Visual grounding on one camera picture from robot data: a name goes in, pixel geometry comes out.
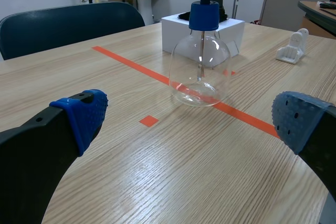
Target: clear glass jar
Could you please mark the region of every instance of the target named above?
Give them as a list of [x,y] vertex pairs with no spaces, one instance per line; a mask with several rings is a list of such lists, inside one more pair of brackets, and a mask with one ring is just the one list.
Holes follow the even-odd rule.
[[171,56],[169,85],[174,97],[191,106],[211,106],[228,94],[231,55],[215,31],[196,31]]

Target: glass bottle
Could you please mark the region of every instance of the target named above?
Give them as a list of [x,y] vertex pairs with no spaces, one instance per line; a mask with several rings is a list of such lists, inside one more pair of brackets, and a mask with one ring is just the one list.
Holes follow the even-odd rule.
[[[196,29],[192,29],[172,52],[169,85],[173,96],[180,102],[191,106],[211,106],[228,95],[231,55],[226,44],[216,36],[218,3],[201,0],[193,4],[196,8],[192,5],[189,27]],[[207,18],[214,18],[217,22],[211,20],[205,24]]]

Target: wooden table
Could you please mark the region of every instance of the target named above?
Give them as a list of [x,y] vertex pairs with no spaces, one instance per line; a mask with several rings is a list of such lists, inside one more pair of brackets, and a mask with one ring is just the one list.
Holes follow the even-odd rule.
[[[246,24],[233,59],[231,106],[269,124],[277,94],[336,103],[336,41],[309,36],[307,55],[275,60],[291,32]],[[167,85],[93,50],[164,76],[161,25],[0,63],[0,130],[85,89],[108,94],[99,136],[61,180],[43,223],[313,223],[327,190],[281,140],[213,107],[176,102]],[[139,123],[151,115],[152,127]]]
[[336,10],[322,9],[311,1],[299,1],[298,7],[306,12],[301,28],[308,29],[312,35],[336,39]]

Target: blue rubber gripper pad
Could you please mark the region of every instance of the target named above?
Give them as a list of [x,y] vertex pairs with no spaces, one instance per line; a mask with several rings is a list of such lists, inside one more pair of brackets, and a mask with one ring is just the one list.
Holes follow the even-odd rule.
[[331,105],[298,92],[277,95],[272,105],[272,118],[278,136],[296,155],[299,154]]
[[93,135],[105,119],[108,106],[107,95],[104,92],[96,89],[84,92],[94,94],[91,103],[84,103],[77,99],[61,98],[49,105],[64,109],[67,112],[78,145],[79,156],[82,156],[90,146]]

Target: chair backrest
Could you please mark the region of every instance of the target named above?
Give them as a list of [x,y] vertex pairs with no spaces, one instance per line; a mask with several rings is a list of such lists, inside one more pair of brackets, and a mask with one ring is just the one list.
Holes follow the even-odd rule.
[[4,60],[144,26],[131,5],[107,2],[35,10],[0,21]]

